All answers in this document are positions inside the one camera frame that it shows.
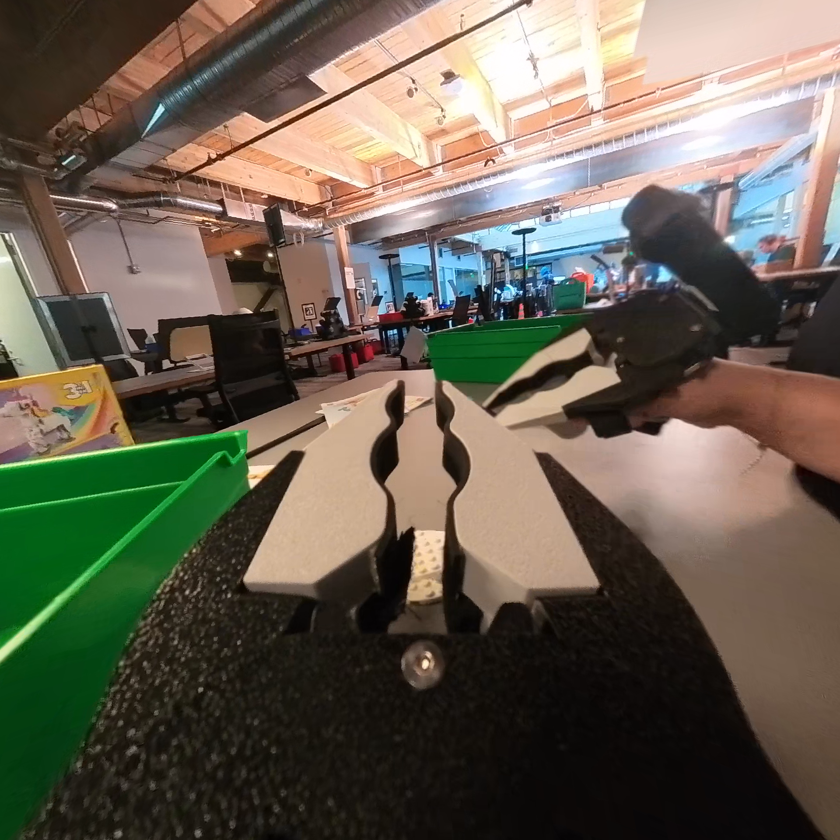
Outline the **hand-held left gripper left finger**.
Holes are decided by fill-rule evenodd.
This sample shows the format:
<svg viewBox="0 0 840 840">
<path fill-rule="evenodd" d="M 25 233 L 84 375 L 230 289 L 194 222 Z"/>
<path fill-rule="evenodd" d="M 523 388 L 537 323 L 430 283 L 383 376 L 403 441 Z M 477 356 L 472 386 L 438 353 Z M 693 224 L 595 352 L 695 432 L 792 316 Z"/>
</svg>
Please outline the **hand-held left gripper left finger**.
<svg viewBox="0 0 840 840">
<path fill-rule="evenodd" d="M 398 466 L 405 383 L 394 380 L 291 452 L 296 463 L 244 574 L 249 593 L 296 596 L 352 611 L 378 595 L 405 603 L 413 535 L 399 535 L 386 482 Z"/>
</svg>

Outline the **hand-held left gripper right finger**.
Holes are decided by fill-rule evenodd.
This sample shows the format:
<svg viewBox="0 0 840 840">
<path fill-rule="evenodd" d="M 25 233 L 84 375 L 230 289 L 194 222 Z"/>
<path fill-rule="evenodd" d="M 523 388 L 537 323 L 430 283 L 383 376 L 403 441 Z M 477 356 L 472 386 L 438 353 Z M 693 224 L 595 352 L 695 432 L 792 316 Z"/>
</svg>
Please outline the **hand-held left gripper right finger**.
<svg viewBox="0 0 840 840">
<path fill-rule="evenodd" d="M 487 633 L 513 605 L 535 618 L 545 599 L 601 584 L 532 449 L 452 384 L 435 390 L 446 503 L 443 608 L 450 634 Z"/>
</svg>

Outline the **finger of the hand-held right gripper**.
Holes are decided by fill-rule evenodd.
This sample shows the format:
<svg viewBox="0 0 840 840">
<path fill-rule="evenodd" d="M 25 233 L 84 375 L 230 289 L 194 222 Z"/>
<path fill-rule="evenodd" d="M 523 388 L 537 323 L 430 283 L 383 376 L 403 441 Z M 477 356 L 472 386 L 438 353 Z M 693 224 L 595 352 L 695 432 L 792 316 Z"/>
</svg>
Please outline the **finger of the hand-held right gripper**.
<svg viewBox="0 0 840 840">
<path fill-rule="evenodd" d="M 585 366 L 572 376 L 549 370 L 519 376 L 494 392 L 493 415 L 510 430 L 563 425 L 569 422 L 568 405 L 620 382 L 619 374 L 605 366 Z"/>
<path fill-rule="evenodd" d="M 576 329 L 552 340 L 529 357 L 483 402 L 483 408 L 498 414 L 511 404 L 522 402 L 546 385 L 564 384 L 589 366 L 603 366 L 605 356 L 595 345 L 588 329 Z"/>
</svg>

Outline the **white round studded plate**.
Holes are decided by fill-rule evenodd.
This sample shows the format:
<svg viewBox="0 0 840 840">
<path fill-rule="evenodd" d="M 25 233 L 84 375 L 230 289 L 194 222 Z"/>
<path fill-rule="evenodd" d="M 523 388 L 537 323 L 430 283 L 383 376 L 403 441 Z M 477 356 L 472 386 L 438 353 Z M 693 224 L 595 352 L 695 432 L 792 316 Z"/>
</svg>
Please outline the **white round studded plate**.
<svg viewBox="0 0 840 840">
<path fill-rule="evenodd" d="M 443 600 L 444 564 L 445 532 L 415 530 L 412 570 L 406 589 L 408 605 L 429 606 Z"/>
</svg>

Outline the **person's right forearm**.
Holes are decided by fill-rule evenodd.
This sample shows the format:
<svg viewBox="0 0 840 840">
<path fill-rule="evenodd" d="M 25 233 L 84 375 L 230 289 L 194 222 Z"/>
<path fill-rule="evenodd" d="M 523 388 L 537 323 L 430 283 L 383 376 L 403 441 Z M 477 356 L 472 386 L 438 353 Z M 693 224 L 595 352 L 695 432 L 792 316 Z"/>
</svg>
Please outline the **person's right forearm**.
<svg viewBox="0 0 840 840">
<path fill-rule="evenodd" d="M 797 466 L 839 481 L 839 380 L 745 365 L 736 427 Z"/>
</svg>

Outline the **colourful toy set box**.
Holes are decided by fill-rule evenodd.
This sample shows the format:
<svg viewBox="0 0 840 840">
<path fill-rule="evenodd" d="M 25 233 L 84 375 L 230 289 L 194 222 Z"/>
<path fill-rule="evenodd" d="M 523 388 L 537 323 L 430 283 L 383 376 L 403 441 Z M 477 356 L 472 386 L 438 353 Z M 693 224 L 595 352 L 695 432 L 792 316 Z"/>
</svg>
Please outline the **colourful toy set box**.
<svg viewBox="0 0 840 840">
<path fill-rule="evenodd" d="M 2 465 L 132 445 L 100 364 L 1 382 Z"/>
</svg>

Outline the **person's right hand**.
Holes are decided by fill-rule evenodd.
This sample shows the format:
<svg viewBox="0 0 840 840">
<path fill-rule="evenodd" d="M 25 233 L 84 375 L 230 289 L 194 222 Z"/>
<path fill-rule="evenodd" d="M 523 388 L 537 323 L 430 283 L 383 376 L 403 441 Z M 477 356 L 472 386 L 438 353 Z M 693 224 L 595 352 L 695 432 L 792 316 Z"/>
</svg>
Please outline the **person's right hand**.
<svg viewBox="0 0 840 840">
<path fill-rule="evenodd" d="M 752 371 L 746 364 L 715 360 L 701 373 L 628 415 L 633 427 L 675 419 L 704 428 L 737 427 Z"/>
</svg>

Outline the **green plastic bin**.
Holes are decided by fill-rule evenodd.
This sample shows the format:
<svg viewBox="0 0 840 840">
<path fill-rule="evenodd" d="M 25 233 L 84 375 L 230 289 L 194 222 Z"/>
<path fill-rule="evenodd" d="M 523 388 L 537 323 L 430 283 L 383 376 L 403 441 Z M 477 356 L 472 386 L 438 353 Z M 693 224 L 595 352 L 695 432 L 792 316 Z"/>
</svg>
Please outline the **green plastic bin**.
<svg viewBox="0 0 840 840">
<path fill-rule="evenodd" d="M 1 837 L 68 769 L 162 582 L 248 490 L 245 431 L 2 466 Z"/>
<path fill-rule="evenodd" d="M 427 357 L 439 381 L 503 383 L 553 340 L 582 327 L 589 313 L 470 323 L 431 332 Z"/>
</svg>

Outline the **long wooden desk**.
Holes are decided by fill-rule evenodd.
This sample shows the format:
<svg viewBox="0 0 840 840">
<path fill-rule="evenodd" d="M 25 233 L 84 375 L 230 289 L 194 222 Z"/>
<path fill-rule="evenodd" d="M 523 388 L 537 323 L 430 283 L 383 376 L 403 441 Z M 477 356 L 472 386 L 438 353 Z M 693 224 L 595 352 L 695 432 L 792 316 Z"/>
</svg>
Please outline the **long wooden desk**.
<svg viewBox="0 0 840 840">
<path fill-rule="evenodd" d="M 419 318 L 408 318 L 404 313 L 387 312 L 380 316 L 376 328 L 380 333 L 389 331 L 407 331 L 412 327 L 430 329 L 432 331 L 441 329 L 452 329 L 453 327 L 464 326 L 472 319 L 479 316 L 477 305 L 473 304 L 468 309 L 458 314 L 454 309 L 438 311 L 431 316 Z"/>
</svg>

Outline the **black mesh office chair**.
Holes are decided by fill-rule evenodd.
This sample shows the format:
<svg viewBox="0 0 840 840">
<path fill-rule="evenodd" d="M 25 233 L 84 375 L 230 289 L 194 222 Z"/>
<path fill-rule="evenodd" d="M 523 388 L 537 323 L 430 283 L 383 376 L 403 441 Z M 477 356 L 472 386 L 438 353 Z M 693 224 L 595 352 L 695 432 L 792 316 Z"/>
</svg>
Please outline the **black mesh office chair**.
<svg viewBox="0 0 840 840">
<path fill-rule="evenodd" d="M 278 310 L 209 316 L 207 327 L 220 399 L 208 418 L 217 429 L 299 400 Z"/>
</svg>

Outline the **beige office chair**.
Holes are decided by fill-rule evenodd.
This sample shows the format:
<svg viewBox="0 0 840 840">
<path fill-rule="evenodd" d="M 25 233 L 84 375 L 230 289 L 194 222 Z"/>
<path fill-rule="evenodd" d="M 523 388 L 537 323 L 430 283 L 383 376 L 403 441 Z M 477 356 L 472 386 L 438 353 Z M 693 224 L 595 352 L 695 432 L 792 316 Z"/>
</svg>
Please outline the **beige office chair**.
<svg viewBox="0 0 840 840">
<path fill-rule="evenodd" d="M 161 373 L 171 373 L 191 366 L 194 356 L 212 357 L 210 319 L 210 316 L 199 316 L 163 318 L 158 321 L 155 335 L 160 362 L 164 365 Z"/>
</svg>

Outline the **white hanging panel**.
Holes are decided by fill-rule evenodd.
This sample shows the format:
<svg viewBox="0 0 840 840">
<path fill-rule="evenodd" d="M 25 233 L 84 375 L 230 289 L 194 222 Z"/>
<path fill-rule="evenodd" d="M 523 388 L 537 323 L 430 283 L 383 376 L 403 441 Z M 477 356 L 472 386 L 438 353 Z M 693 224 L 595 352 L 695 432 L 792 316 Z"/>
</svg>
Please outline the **white hanging panel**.
<svg viewBox="0 0 840 840">
<path fill-rule="evenodd" d="M 838 1 L 646 1 L 634 57 L 654 83 L 837 42 Z"/>
</svg>

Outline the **silver ceiling duct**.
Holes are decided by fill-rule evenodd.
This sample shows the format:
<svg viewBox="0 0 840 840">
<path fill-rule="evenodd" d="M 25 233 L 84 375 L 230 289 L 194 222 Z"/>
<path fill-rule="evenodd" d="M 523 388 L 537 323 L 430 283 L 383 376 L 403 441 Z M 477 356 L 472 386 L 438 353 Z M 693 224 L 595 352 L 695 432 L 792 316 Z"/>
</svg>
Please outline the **silver ceiling duct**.
<svg viewBox="0 0 840 840">
<path fill-rule="evenodd" d="M 61 209 L 117 214 L 141 209 L 171 209 L 187 214 L 223 217 L 223 203 L 167 192 L 153 192 L 128 197 L 102 197 L 50 192 L 49 198 Z"/>
</svg>

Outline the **black spiral ceiling duct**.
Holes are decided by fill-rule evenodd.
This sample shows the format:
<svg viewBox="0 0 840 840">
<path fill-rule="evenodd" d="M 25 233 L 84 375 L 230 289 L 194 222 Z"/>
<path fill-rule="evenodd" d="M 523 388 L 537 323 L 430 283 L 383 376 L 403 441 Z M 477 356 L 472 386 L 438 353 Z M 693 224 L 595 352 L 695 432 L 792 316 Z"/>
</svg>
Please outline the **black spiral ceiling duct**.
<svg viewBox="0 0 840 840">
<path fill-rule="evenodd" d="M 262 2 L 132 104 L 140 137 L 199 136 L 435 1 Z"/>
</svg>

